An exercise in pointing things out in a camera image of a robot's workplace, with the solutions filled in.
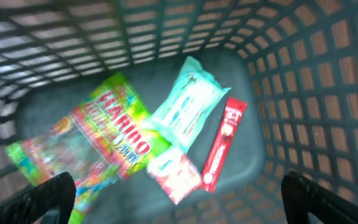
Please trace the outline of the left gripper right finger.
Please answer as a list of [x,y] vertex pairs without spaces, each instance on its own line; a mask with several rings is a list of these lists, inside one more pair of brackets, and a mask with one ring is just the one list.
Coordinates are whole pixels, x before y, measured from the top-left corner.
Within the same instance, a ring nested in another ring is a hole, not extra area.
[[358,206],[295,171],[284,176],[281,193],[288,224],[309,223],[310,213],[323,223],[358,224]]

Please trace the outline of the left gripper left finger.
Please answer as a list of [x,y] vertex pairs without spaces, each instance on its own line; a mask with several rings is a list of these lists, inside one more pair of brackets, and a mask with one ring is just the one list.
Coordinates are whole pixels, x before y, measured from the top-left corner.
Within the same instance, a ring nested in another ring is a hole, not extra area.
[[0,224],[34,223],[49,210],[59,210],[55,223],[67,224],[75,203],[76,186],[68,172],[21,193],[0,205]]

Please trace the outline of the Haribo gummy candy bag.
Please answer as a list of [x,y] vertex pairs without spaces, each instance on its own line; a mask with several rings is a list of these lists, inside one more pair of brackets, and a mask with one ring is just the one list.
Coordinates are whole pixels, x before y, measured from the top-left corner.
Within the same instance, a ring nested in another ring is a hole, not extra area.
[[81,223],[100,191],[128,179],[170,147],[157,131],[145,128],[149,112],[119,72],[49,131],[6,148],[33,185],[69,172],[76,185],[70,223]]

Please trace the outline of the red Nescafe stick sachet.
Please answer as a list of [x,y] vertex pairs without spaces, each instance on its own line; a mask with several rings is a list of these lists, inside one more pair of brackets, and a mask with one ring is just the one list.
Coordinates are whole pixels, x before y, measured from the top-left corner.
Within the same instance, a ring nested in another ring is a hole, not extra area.
[[247,103],[245,101],[233,97],[229,97],[226,101],[219,128],[201,174],[202,184],[200,188],[211,194],[215,192],[228,150],[246,109]]

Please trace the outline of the small red white packet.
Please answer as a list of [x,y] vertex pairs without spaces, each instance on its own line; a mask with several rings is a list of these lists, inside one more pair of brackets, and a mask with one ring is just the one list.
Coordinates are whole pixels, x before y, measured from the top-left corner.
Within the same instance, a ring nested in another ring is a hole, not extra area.
[[175,205],[202,184],[197,168],[187,155],[175,146],[170,146],[161,155],[153,158],[147,166],[147,173]]

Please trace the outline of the mint green wipes packet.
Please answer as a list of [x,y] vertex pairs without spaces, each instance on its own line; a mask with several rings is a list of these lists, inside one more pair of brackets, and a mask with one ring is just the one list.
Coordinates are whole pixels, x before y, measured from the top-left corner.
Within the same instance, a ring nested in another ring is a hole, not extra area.
[[197,59],[188,56],[168,97],[142,126],[188,152],[208,116],[229,90]]

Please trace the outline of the grey plastic shopping basket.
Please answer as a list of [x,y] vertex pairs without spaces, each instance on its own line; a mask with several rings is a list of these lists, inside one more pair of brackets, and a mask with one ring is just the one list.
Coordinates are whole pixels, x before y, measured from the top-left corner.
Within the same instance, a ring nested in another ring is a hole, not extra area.
[[0,205],[31,185],[5,148],[122,72],[146,107],[188,56],[248,103],[216,192],[175,205],[146,172],[86,223],[286,223],[290,171],[358,206],[358,1],[0,1]]

